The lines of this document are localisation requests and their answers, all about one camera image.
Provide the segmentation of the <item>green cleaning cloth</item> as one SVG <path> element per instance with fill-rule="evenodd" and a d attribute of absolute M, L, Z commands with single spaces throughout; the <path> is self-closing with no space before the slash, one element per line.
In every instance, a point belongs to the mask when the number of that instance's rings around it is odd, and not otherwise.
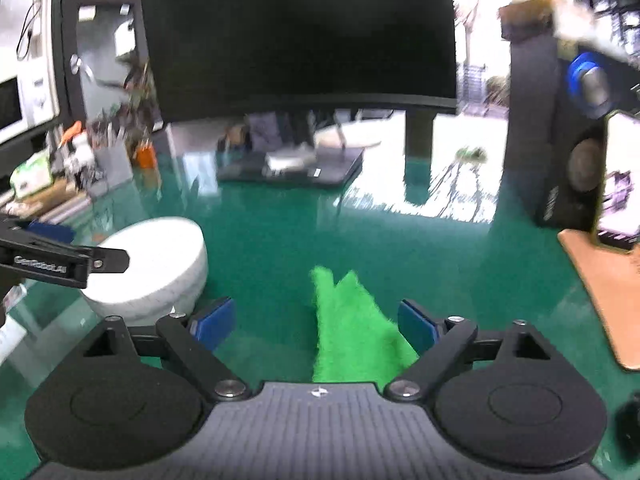
<path fill-rule="evenodd" d="M 416 352 L 355 272 L 337 281 L 331 270 L 316 266 L 310 277 L 318 333 L 314 382 L 372 382 L 382 390 L 416 362 Z"/>

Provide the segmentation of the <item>stack of books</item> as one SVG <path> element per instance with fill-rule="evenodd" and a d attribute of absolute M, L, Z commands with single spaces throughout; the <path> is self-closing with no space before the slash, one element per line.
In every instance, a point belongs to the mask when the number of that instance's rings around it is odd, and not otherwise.
<path fill-rule="evenodd" d="M 61 224 L 80 214 L 92 204 L 91 197 L 74 182 L 55 180 L 37 193 L 11 200 L 1 200 L 2 221 L 38 221 Z"/>

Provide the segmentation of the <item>green tissue pack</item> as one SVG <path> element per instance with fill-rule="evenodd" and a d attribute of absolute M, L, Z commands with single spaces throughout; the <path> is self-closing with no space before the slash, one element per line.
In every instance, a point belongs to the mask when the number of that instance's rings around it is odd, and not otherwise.
<path fill-rule="evenodd" d="M 48 188 L 53 183 L 49 152 L 37 152 L 18 165 L 11 174 L 10 183 L 17 200 Z"/>

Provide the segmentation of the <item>grey desk organiser box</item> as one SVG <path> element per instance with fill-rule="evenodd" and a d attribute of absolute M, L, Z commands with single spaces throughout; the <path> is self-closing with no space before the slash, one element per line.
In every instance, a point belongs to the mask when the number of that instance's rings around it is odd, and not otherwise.
<path fill-rule="evenodd" d="M 94 151 L 94 158 L 96 159 L 96 168 L 100 170 L 102 177 L 88 187 L 88 194 L 93 200 L 134 178 L 124 141 L 117 141 L 111 146 L 97 148 Z"/>

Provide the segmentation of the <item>orange cup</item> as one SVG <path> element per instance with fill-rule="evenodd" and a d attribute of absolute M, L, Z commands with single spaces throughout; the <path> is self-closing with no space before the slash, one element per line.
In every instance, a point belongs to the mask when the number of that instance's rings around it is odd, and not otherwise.
<path fill-rule="evenodd" d="M 144 170 L 154 170 L 157 168 L 157 157 L 153 144 L 149 141 L 140 143 L 134 151 L 134 160 L 137 165 Z"/>

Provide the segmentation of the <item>potted plant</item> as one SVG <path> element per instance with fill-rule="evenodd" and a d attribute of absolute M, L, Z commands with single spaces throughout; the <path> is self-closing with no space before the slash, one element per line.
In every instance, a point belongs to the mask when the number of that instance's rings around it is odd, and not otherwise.
<path fill-rule="evenodd" d="M 122 94 L 119 102 L 104 110 L 103 116 L 114 133 L 125 142 L 130 157 L 141 144 L 150 140 L 158 122 L 162 122 L 157 103 L 155 82 L 148 62 L 142 62 L 137 52 L 130 51 L 116 58 L 128 70 L 122 82 L 94 78 L 101 89 Z"/>

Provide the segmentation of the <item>white microwave oven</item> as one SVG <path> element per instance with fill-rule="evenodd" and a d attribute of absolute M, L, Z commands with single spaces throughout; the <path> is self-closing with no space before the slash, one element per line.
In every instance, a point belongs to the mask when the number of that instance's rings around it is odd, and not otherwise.
<path fill-rule="evenodd" d="M 8 142 L 60 114 L 55 90 L 52 0 L 1 0 L 1 80 L 17 83 L 20 118 L 1 129 Z"/>

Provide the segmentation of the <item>grey monitor stand base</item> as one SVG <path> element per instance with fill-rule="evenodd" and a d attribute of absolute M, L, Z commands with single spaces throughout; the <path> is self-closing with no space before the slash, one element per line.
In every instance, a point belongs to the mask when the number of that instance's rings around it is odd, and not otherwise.
<path fill-rule="evenodd" d="M 271 183 L 307 188 L 342 188 L 362 167 L 363 148 L 299 146 L 274 153 L 251 152 L 233 162 L 221 162 L 219 182 Z"/>

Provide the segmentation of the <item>grey notepad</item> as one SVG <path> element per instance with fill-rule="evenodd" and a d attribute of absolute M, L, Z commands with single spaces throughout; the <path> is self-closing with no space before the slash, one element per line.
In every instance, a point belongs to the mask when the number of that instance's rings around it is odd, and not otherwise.
<path fill-rule="evenodd" d="M 265 156 L 267 167 L 274 172 L 305 168 L 317 159 L 316 151 L 307 145 L 297 148 L 282 148 Z"/>

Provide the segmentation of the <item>tan leather mouse mat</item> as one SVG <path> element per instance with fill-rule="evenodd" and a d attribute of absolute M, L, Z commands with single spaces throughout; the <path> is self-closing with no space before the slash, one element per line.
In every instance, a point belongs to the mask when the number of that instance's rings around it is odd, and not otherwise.
<path fill-rule="evenodd" d="M 639 246 L 628 254 L 596 246 L 587 233 L 563 230 L 558 240 L 574 264 L 603 325 L 615 359 L 640 367 Z"/>

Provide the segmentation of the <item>smartphone with lit screen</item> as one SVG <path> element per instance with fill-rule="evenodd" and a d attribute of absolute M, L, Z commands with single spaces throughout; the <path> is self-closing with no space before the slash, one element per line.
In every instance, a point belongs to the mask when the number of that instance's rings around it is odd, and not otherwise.
<path fill-rule="evenodd" d="M 631 252 L 639 241 L 639 117 L 614 110 L 605 121 L 604 168 L 594 241 Z"/>

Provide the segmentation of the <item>small black round object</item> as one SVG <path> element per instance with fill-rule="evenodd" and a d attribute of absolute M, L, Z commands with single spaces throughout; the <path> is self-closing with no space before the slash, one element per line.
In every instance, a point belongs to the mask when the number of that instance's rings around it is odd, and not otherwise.
<path fill-rule="evenodd" d="M 627 402 L 615 413 L 615 439 L 623 459 L 637 463 L 640 451 L 640 393 L 631 393 Z"/>

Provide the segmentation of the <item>black curved monitor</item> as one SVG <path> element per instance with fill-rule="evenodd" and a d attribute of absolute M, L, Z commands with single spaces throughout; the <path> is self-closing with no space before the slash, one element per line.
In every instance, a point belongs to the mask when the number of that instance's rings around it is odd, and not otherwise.
<path fill-rule="evenodd" d="M 452 0 L 140 0 L 160 114 L 457 107 Z"/>

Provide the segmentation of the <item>black speaker with blue knob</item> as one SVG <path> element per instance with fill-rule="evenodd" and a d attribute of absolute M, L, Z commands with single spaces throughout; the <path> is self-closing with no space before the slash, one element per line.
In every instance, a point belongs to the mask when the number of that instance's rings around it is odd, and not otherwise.
<path fill-rule="evenodd" d="M 550 35 L 514 42 L 504 166 L 540 226 L 591 229 L 604 166 L 605 118 L 639 109 L 639 71 Z"/>

